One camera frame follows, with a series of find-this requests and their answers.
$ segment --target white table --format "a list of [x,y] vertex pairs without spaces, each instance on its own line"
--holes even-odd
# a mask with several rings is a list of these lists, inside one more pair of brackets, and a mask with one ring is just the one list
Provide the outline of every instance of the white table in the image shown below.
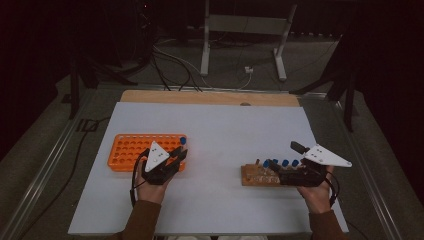
[[[107,159],[116,134],[183,133],[186,169],[171,181],[157,235],[273,235],[310,232],[295,188],[243,187],[240,167],[256,159],[299,159],[290,141],[315,144],[302,107],[117,103],[69,234],[121,231],[131,212],[131,173]],[[348,231],[338,202],[333,206]]]

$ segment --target metal frame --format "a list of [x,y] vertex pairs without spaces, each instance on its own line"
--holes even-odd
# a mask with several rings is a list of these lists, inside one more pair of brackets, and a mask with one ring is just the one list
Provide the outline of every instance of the metal frame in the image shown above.
[[202,63],[200,67],[200,75],[205,77],[209,72],[209,32],[210,31],[226,31],[226,32],[243,32],[281,35],[281,40],[277,48],[273,50],[275,65],[278,72],[278,78],[281,81],[287,79],[282,53],[289,35],[291,24],[297,5],[294,4],[290,8],[287,19],[280,18],[263,18],[263,17],[247,17],[247,16],[230,16],[215,15],[209,13],[209,0],[206,0],[205,7],[205,32],[203,42]]

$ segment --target floor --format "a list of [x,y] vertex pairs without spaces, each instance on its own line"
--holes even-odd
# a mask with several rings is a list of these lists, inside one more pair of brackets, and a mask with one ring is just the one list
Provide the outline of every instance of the floor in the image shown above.
[[[101,82],[97,89],[81,86],[81,108],[74,120],[68,119],[70,106],[61,103],[62,97],[70,91],[69,76],[58,82],[57,99],[0,162],[0,229],[3,234],[0,236],[27,231],[22,239],[103,239],[67,234],[107,128],[107,122],[103,121],[97,131],[86,134],[79,130],[80,121],[109,117],[126,89],[161,90],[166,89],[164,83],[171,90],[287,93],[320,77],[337,40],[290,36],[283,52],[286,81],[278,80],[273,62],[272,49],[277,44],[278,39],[271,37],[223,35],[211,42],[209,75],[201,77],[198,73],[201,39],[185,43],[171,38],[159,39],[154,46],[154,56],[161,75],[150,64],[128,76],[130,81],[138,83],[137,86],[125,86],[99,74]],[[132,61],[124,64],[125,68],[133,65]],[[245,72],[246,66],[252,67],[251,74]],[[314,89],[301,99],[301,104],[317,141],[335,151],[346,152],[357,161],[358,168],[354,171],[338,170],[343,176],[344,194],[339,200],[350,222],[349,238],[424,239],[423,207],[361,93],[355,92],[354,132],[350,133],[340,122],[343,98],[340,102],[325,100],[330,87],[331,84],[326,84]],[[34,182],[44,162],[51,164],[52,171],[44,176],[44,181]],[[25,198],[28,190],[32,191],[34,201]],[[309,239],[309,234],[268,238]]]

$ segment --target brown sleeve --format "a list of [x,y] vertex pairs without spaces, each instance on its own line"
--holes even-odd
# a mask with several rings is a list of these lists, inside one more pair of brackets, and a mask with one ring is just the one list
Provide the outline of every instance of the brown sleeve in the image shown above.
[[115,233],[108,240],[152,240],[161,205],[137,201],[124,231]]
[[309,214],[309,223],[312,230],[313,240],[345,240],[348,239],[337,221],[334,211],[321,214]]

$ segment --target hand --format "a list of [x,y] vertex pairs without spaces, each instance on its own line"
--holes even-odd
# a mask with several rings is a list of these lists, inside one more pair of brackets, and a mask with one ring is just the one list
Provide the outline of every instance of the hand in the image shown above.
[[141,176],[142,166],[143,164],[138,164],[137,169],[136,185],[139,185],[144,182],[143,184],[137,187],[138,200],[162,204],[163,198],[165,197],[166,188],[168,187],[169,182],[172,180],[172,177],[168,179],[168,181],[166,181],[163,185],[152,185],[146,182]]
[[[334,166],[327,166],[327,171],[332,173]],[[328,180],[331,180],[331,174],[327,173]],[[330,206],[330,186],[323,181],[318,187],[297,187],[297,191],[303,196],[308,206],[309,212],[320,214],[329,212]]]

